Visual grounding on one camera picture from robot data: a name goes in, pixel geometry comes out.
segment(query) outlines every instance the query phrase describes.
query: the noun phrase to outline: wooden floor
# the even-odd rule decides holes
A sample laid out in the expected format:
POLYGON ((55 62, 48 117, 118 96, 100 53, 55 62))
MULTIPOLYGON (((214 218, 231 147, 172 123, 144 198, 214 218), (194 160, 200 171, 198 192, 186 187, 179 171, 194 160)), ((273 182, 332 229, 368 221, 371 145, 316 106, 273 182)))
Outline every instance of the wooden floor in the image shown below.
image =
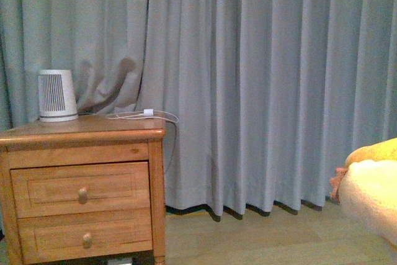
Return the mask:
MULTIPOLYGON (((167 265, 389 265, 391 262, 379 237, 346 219, 340 207, 329 202, 321 212, 302 206, 298 215, 292 215, 274 207, 269 217, 247 210, 242 220, 225 213, 221 222, 214 222, 206 212, 168 215, 166 241, 167 265)), ((0 264, 8 264, 4 247, 3 240, 0 264)))

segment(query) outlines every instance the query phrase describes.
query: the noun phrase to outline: drawer panel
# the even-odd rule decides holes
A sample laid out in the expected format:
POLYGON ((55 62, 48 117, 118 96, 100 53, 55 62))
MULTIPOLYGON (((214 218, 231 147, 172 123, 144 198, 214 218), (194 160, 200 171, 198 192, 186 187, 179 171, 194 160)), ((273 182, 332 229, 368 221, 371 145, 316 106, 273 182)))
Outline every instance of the drawer panel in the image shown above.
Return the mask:
POLYGON ((150 206, 147 162, 11 170, 18 218, 150 206))
POLYGON ((26 264, 150 250, 150 209, 18 221, 26 264))
POLYGON ((12 151, 8 154, 12 168, 143 161, 148 156, 147 143, 12 151))

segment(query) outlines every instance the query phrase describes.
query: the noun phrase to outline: space heater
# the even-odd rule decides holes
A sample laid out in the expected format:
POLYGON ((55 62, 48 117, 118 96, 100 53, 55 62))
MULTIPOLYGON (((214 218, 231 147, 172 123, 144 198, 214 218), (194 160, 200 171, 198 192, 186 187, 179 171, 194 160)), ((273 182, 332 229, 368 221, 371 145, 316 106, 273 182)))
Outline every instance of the space heater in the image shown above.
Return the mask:
POLYGON ((40 121, 78 118, 72 74, 69 70, 41 70, 38 74, 40 121))

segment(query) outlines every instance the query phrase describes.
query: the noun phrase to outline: nightstand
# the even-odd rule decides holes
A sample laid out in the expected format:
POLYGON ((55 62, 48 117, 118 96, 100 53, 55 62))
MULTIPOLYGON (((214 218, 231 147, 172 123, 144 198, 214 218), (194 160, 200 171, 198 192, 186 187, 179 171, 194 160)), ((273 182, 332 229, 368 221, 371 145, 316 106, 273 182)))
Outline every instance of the nightstand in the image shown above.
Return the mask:
POLYGON ((159 119, 87 115, 0 133, 12 265, 153 250, 165 264, 159 119))

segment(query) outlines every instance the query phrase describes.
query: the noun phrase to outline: drawer knob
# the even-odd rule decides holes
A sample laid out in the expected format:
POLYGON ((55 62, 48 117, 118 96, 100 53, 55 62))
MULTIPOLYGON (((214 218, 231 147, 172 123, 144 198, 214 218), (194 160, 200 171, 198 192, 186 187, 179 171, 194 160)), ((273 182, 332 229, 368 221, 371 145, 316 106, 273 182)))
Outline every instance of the drawer knob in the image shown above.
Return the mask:
POLYGON ((92 246, 92 235, 91 235, 91 233, 86 233, 83 236, 83 246, 84 246, 84 248, 90 248, 92 246))
POLYGON ((80 204, 85 204, 87 203, 88 200, 88 188, 87 187, 82 187, 78 191, 79 194, 79 203, 80 204))

